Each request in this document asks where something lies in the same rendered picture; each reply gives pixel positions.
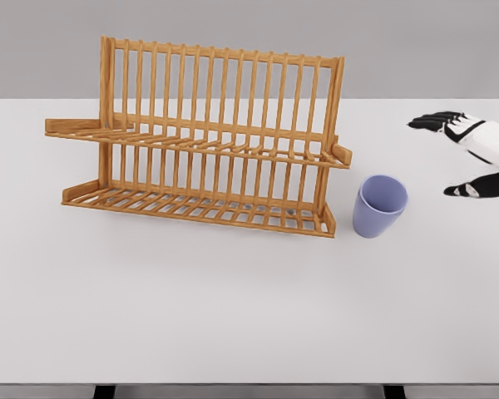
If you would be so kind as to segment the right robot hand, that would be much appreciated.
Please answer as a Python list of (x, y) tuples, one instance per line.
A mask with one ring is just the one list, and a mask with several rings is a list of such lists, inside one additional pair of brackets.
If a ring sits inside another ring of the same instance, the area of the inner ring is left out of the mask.
[[(459, 111), (439, 111), (418, 116), (408, 122), (417, 130), (443, 133), (469, 154), (499, 169), (499, 123), (486, 121)], [(447, 187), (446, 196), (473, 199), (499, 197), (499, 171)]]

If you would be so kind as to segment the purple plastic cup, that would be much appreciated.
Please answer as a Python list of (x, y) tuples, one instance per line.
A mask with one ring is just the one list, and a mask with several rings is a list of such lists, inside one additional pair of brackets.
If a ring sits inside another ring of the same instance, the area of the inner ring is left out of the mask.
[(353, 209), (353, 228), (365, 238), (382, 234), (408, 204), (405, 186), (389, 175), (370, 175), (363, 180)]

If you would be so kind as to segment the wooden two-tier dish rack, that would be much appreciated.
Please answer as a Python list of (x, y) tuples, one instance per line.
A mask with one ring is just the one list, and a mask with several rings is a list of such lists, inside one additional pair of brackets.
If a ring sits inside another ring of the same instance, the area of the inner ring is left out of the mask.
[(99, 145), (64, 205), (333, 237), (329, 173), (352, 159), (336, 122), (343, 57), (101, 39), (96, 119), (49, 137)]

